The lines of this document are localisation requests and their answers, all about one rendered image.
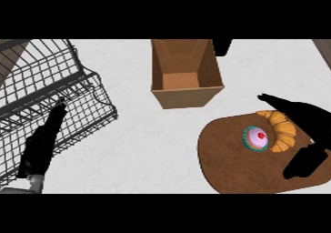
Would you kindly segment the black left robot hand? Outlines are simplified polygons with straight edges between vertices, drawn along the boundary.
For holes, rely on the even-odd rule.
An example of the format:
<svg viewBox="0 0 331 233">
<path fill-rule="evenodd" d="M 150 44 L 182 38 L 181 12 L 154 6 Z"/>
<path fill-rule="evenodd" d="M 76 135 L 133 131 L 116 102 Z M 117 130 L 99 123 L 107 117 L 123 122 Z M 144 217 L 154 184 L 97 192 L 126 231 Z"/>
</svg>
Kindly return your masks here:
<svg viewBox="0 0 331 233">
<path fill-rule="evenodd" d="M 48 171 L 54 157 L 57 135 L 69 113 L 66 107 L 66 99 L 61 97 L 55 103 L 46 123 L 26 139 L 26 148 L 17 178 L 43 175 Z"/>
</svg>

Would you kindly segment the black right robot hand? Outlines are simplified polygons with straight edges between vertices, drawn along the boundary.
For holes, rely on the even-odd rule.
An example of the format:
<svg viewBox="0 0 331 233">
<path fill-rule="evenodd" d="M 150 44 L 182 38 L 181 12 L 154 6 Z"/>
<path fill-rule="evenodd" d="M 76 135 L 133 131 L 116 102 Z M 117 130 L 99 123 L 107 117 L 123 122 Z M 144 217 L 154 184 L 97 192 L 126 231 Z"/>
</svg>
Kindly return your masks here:
<svg viewBox="0 0 331 233">
<path fill-rule="evenodd" d="M 313 139 L 313 144 L 297 151 L 282 172 L 285 179 L 309 177 L 328 158 L 325 150 L 331 151 L 331 112 L 309 103 L 268 94 L 260 94 L 259 99 L 285 114 Z"/>
</svg>

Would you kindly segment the pink frosted cupcake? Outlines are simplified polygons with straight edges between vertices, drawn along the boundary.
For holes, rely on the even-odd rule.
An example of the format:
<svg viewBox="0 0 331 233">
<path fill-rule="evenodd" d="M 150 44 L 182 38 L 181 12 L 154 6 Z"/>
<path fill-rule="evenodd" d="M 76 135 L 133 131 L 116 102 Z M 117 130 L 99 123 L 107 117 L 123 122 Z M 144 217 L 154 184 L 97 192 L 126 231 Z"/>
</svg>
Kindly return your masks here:
<svg viewBox="0 0 331 233">
<path fill-rule="evenodd" d="M 265 152 L 269 145 L 269 139 L 268 134 L 260 127 L 248 126 L 244 129 L 243 142 L 247 149 L 254 152 Z"/>
</svg>

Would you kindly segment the brown wooden cutting board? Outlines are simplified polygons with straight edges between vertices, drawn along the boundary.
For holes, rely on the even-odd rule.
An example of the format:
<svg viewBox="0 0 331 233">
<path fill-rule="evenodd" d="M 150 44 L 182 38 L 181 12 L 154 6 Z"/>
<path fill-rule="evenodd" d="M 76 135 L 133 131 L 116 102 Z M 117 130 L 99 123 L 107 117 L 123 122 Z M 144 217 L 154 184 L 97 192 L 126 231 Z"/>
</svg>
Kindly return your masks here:
<svg viewBox="0 0 331 233">
<path fill-rule="evenodd" d="M 312 144 L 306 132 L 296 129 L 296 144 L 284 153 L 250 150 L 243 141 L 247 127 L 259 127 L 275 144 L 275 132 L 268 119 L 256 113 L 213 120 L 198 141 L 198 157 L 204 177 L 219 193 L 279 193 L 319 186 L 331 180 L 331 151 L 328 159 L 309 177 L 285 179 L 282 172 L 301 147 Z"/>
</svg>

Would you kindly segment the open cardboard box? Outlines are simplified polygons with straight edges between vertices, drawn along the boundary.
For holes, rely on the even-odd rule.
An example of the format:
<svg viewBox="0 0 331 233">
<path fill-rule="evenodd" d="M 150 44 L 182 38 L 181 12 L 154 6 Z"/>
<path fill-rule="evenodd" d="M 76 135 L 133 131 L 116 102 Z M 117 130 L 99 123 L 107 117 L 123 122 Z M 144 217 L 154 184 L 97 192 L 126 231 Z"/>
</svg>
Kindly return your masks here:
<svg viewBox="0 0 331 233">
<path fill-rule="evenodd" d="M 151 92 L 164 109 L 203 107 L 223 89 L 210 39 L 153 39 Z"/>
</svg>

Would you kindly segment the golden croissant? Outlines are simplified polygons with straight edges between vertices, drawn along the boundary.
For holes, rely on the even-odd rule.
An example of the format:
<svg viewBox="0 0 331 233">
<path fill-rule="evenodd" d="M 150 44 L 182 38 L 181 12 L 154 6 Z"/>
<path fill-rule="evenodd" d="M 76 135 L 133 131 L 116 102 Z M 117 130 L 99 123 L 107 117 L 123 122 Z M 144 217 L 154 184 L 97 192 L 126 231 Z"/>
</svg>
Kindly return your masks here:
<svg viewBox="0 0 331 233">
<path fill-rule="evenodd" d="M 296 145 L 296 126 L 284 113 L 278 110 L 257 111 L 257 115 L 265 117 L 275 132 L 275 144 L 271 147 L 273 153 L 285 152 Z"/>
</svg>

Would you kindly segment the brown wooden panel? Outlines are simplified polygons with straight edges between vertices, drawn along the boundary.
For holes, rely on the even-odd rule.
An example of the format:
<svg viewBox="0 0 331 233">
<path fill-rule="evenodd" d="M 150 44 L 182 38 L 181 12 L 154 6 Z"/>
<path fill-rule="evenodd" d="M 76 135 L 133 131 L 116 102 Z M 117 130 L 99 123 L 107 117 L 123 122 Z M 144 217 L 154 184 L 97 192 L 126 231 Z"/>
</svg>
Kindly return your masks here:
<svg viewBox="0 0 331 233">
<path fill-rule="evenodd" d="M 324 61 L 331 69 L 331 39 L 313 39 L 313 44 L 318 47 Z"/>
</svg>

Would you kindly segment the black object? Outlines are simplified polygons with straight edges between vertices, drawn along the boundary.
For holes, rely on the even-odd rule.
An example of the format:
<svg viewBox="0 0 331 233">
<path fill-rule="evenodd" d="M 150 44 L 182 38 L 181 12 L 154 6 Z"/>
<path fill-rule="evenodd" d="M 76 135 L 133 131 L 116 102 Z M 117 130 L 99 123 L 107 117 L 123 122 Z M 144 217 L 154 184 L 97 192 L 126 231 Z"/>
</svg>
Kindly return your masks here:
<svg viewBox="0 0 331 233">
<path fill-rule="evenodd" d="M 213 46 L 216 50 L 216 56 L 226 56 L 232 44 L 232 39 L 214 39 Z"/>
</svg>

